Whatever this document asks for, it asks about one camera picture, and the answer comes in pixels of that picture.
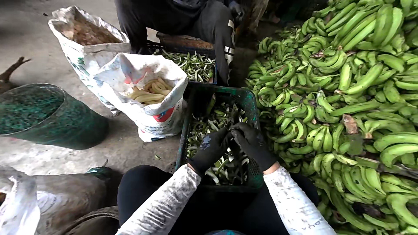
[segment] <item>green plastic crate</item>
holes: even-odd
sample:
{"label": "green plastic crate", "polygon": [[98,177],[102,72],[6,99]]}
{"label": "green plastic crate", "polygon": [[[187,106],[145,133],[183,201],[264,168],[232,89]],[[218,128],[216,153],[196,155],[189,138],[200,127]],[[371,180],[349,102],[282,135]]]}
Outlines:
{"label": "green plastic crate", "polygon": [[[232,102],[235,101],[237,107],[245,111],[245,116],[248,117],[247,123],[260,129],[255,95],[252,91],[243,88],[195,84],[188,99],[186,117],[181,132],[180,147],[178,148],[176,170],[180,166],[186,164],[186,147],[190,128],[192,128],[192,114],[194,114],[195,117],[201,116],[201,113],[206,111],[207,104],[213,93],[215,93],[216,96],[216,104],[222,102],[232,104]],[[203,184],[202,186],[217,192],[257,192],[264,183],[263,174],[260,172],[257,163],[251,158],[247,167],[248,176],[244,185]]]}

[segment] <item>person's leg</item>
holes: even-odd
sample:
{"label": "person's leg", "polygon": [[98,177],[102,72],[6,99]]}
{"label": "person's leg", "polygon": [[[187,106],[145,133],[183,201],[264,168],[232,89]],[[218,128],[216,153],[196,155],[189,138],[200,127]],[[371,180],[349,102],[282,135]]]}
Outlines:
{"label": "person's leg", "polygon": [[[117,192],[120,225],[172,176],[157,167],[147,165],[128,170],[123,175]],[[224,199],[221,195],[198,187],[169,234],[195,235],[217,230],[221,224],[217,223],[219,211],[216,208]]]}
{"label": "person's leg", "polygon": [[115,5],[120,29],[135,54],[148,53],[146,27],[177,35],[190,28],[200,12],[200,6],[181,6],[172,0],[115,0]]}
{"label": "person's leg", "polygon": [[187,35],[214,44],[219,74],[227,85],[229,64],[234,58],[234,23],[231,10],[221,2],[209,0]]}
{"label": "person's leg", "polygon": [[[315,185],[300,174],[291,173],[291,176],[317,206],[319,197]],[[244,210],[242,217],[239,219],[237,230],[246,235],[288,234],[266,185],[263,185],[254,201]]]}
{"label": "person's leg", "polygon": [[141,165],[128,170],[117,191],[119,223],[122,225],[172,174],[155,166]]}

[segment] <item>black pants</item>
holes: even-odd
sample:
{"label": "black pants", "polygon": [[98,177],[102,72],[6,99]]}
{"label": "black pants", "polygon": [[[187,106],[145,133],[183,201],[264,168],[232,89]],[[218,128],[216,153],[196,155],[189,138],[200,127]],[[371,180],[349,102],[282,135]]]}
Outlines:
{"label": "black pants", "polygon": [[[316,187],[308,178],[291,174],[295,182],[317,205]],[[122,177],[117,194],[122,225],[172,174],[154,166],[141,165]],[[214,193],[198,187],[170,231],[170,234],[203,235],[215,230],[236,230],[246,235],[287,234],[267,187],[258,194]]]}
{"label": "black pants", "polygon": [[228,65],[234,55],[231,11],[216,0],[196,6],[173,0],[115,0],[121,30],[128,35],[132,53],[148,54],[147,30],[170,35],[189,35],[214,44],[219,75],[226,84]]}

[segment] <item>person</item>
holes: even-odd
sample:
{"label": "person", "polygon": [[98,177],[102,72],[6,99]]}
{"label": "person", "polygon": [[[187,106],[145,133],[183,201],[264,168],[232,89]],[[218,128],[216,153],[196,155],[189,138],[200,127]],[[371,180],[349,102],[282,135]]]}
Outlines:
{"label": "person", "polygon": [[234,28],[245,8],[224,0],[115,0],[121,30],[127,34],[131,53],[150,54],[147,27],[170,35],[188,35],[214,44],[219,75],[229,80],[234,58]]}
{"label": "person", "polygon": [[[232,137],[264,173],[265,185],[242,211],[232,208],[233,201],[245,200],[242,194],[226,193],[213,201],[213,194],[199,187]],[[310,200],[318,203],[315,186],[296,176],[280,166],[258,129],[237,123],[229,131],[222,128],[206,135],[196,155],[174,174],[146,165],[129,170],[118,190],[117,234],[335,234]]]}

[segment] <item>wooden stick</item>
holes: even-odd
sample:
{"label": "wooden stick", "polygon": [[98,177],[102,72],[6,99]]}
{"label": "wooden stick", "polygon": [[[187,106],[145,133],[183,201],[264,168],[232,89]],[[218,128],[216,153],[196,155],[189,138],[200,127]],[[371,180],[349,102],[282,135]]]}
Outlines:
{"label": "wooden stick", "polygon": [[31,59],[25,60],[25,57],[21,56],[18,61],[12,64],[6,71],[0,74],[0,82],[9,82],[10,75],[22,64],[30,61]]}

